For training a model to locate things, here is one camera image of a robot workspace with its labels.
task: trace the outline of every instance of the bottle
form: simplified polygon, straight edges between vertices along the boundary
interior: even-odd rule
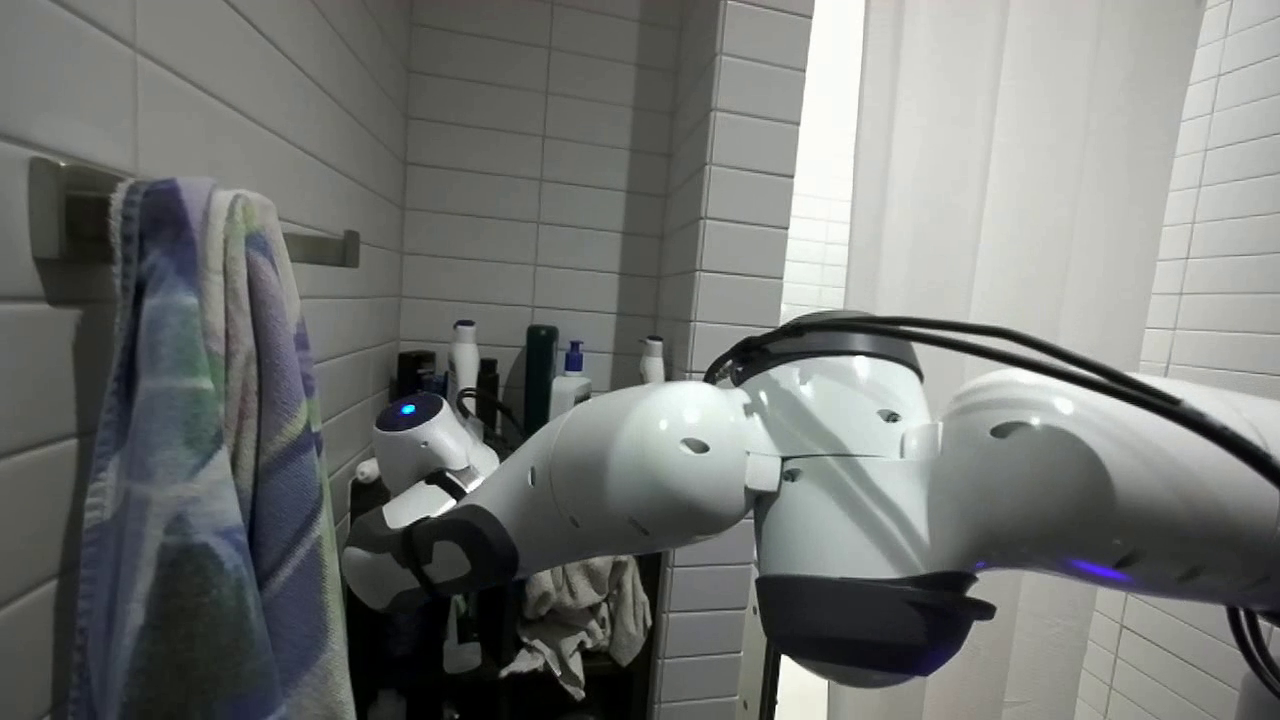
[[[470,416],[477,416],[477,397],[461,400],[461,391],[477,391],[482,380],[482,343],[477,323],[457,320],[447,343],[447,400],[457,400]]]
[[[564,416],[571,404],[591,397],[591,377],[585,370],[585,343],[571,338],[564,352],[564,370],[552,385],[552,419]]]
[[[664,359],[664,334],[648,334],[640,346],[640,385],[664,385],[669,359]]]
[[[497,391],[500,391],[497,359],[486,354],[486,359],[482,359],[482,391],[477,391],[477,416],[482,416],[482,422],[486,422],[486,438],[497,435],[497,404],[500,404]]]
[[[524,330],[524,430],[528,435],[549,422],[555,343],[562,343],[555,323],[528,323]]]
[[[438,389],[438,352],[400,352],[396,354],[396,385],[391,385],[389,400],[416,397],[429,389]]]

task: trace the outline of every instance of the robotic arm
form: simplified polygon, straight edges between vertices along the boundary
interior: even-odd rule
[[[1159,389],[1275,457],[1280,404]],[[371,606],[681,548],[748,512],[768,638],[840,683],[937,671],[991,614],[963,595],[987,568],[1280,606],[1280,492],[1223,448],[1032,370],[991,370],[937,419],[911,343],[893,334],[777,334],[733,389],[588,400],[500,466],[486,444],[442,459],[446,412],[381,419],[400,494],[343,548]],[[419,484],[442,466],[473,484]]]

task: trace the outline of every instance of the towel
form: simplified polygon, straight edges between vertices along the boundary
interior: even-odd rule
[[[136,178],[113,224],[67,717],[354,717],[317,385],[271,209]]]
[[[648,622],[651,606],[631,555],[536,572],[524,583],[524,646],[504,676],[549,666],[571,698],[585,698],[585,652],[607,652],[629,666],[644,652]]]

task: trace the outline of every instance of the blue towel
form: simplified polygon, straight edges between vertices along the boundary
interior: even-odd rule
[[[136,178],[113,221],[117,359],[67,717],[354,717],[309,334],[271,203]]]

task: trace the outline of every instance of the shampoo bottle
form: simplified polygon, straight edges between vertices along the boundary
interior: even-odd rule
[[[640,385],[664,385],[669,359],[664,359],[664,334],[648,334],[640,352]]]
[[[457,320],[451,343],[447,343],[447,400],[464,404],[470,416],[477,416],[477,397],[461,400],[461,391],[477,391],[477,380],[482,380],[477,323]]]
[[[591,377],[585,370],[585,343],[571,338],[564,352],[564,370],[552,385],[552,419],[585,400],[591,400]]]

